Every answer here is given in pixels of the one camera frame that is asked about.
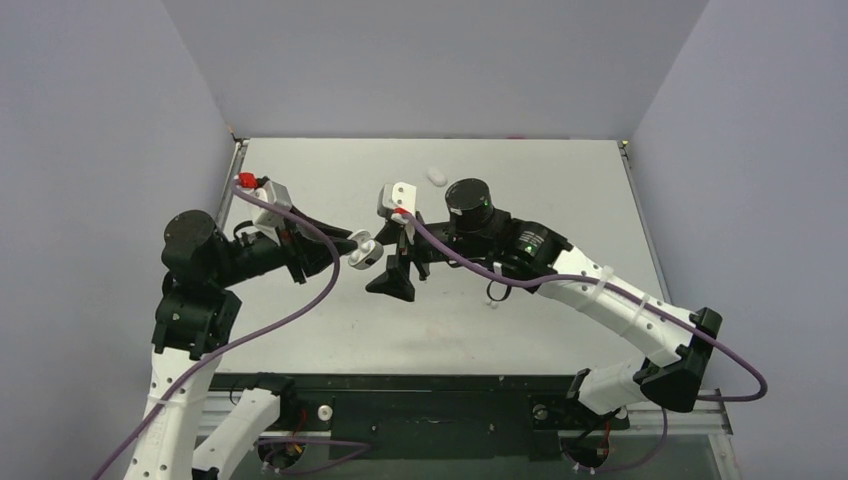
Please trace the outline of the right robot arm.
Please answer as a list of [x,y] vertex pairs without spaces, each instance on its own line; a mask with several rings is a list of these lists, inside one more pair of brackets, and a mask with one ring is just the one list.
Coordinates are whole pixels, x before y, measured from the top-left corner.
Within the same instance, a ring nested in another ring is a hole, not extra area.
[[396,250],[367,292],[412,302],[412,269],[426,280],[434,263],[465,267],[507,289],[567,305],[641,352],[634,360],[576,375],[563,402],[572,424],[588,427],[642,401],[678,413],[694,409],[721,327],[718,313],[675,307],[634,287],[563,235],[497,208],[481,179],[461,179],[447,189],[445,222],[425,222],[416,193],[403,182],[380,191],[377,212],[385,225],[376,241]]

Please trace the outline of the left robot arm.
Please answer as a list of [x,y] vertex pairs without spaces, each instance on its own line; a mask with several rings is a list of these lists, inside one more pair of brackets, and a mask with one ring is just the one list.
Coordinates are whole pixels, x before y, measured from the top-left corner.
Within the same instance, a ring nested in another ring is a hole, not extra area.
[[283,221],[271,234],[228,240],[206,212],[189,210],[166,226],[163,298],[155,311],[152,376],[144,430],[125,473],[128,479],[228,479],[271,427],[297,420],[292,380],[253,378],[246,397],[203,442],[200,421],[220,352],[242,305],[231,286],[281,267],[299,284],[331,266],[326,245]]

